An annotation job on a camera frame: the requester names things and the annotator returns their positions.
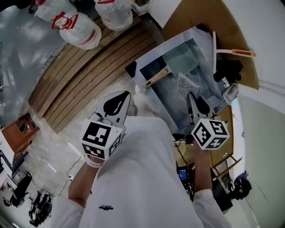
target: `person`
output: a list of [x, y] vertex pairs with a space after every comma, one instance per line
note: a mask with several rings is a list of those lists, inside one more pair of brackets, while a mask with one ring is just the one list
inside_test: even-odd
[[29, 211], [29, 216], [31, 218], [30, 224], [34, 227], [38, 227], [40, 224], [42, 224], [47, 219], [52, 210], [51, 198], [48, 194], [44, 195], [41, 202], [40, 199], [41, 193], [38, 191], [37, 197], [31, 204], [31, 209]]
[[26, 195], [29, 194], [28, 192], [26, 192], [26, 190], [31, 181], [32, 181], [32, 176], [30, 175], [29, 172], [26, 172], [26, 176], [19, 182], [17, 188], [15, 190], [11, 190], [12, 196], [10, 200], [3, 198], [5, 206], [10, 207], [11, 205], [13, 205], [14, 207], [17, 208], [21, 206], [25, 201]]
[[213, 198], [209, 151], [193, 143], [191, 202], [176, 172], [166, 123], [154, 117], [127, 117], [124, 125], [122, 143], [100, 169], [85, 163], [69, 186], [68, 198], [54, 198], [51, 227], [231, 227]]

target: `cardboard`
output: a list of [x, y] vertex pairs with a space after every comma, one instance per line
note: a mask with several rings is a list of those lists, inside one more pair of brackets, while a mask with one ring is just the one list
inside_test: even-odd
[[[182, 0], [162, 30], [165, 40], [203, 23], [209, 32], [216, 32], [218, 49], [250, 50], [244, 36], [222, 0]], [[252, 58], [223, 54], [228, 60], [240, 60], [242, 79], [236, 83], [259, 88]]]

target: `hand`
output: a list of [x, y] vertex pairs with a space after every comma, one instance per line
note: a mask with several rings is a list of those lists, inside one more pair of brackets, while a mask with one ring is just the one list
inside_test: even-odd
[[209, 163], [210, 164], [210, 151], [202, 150], [196, 140], [193, 140], [193, 147], [191, 150], [191, 155], [195, 163]]
[[91, 161], [94, 161], [96, 163], [102, 163], [104, 160], [93, 157], [93, 156], [88, 156], [90, 158]]

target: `blue screen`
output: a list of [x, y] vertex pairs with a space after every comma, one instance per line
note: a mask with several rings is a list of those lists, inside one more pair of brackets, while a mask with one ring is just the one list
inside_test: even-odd
[[187, 180], [186, 170], [179, 171], [179, 178], [180, 180]]

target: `wooden brush handle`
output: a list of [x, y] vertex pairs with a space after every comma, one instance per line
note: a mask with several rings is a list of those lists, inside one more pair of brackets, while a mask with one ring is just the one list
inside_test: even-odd
[[156, 83], [158, 80], [162, 79], [163, 77], [167, 76], [169, 74], [169, 71], [164, 67], [161, 71], [159, 71], [155, 76], [153, 76], [150, 80], [148, 80], [145, 83], [145, 88], [152, 86], [154, 83]]

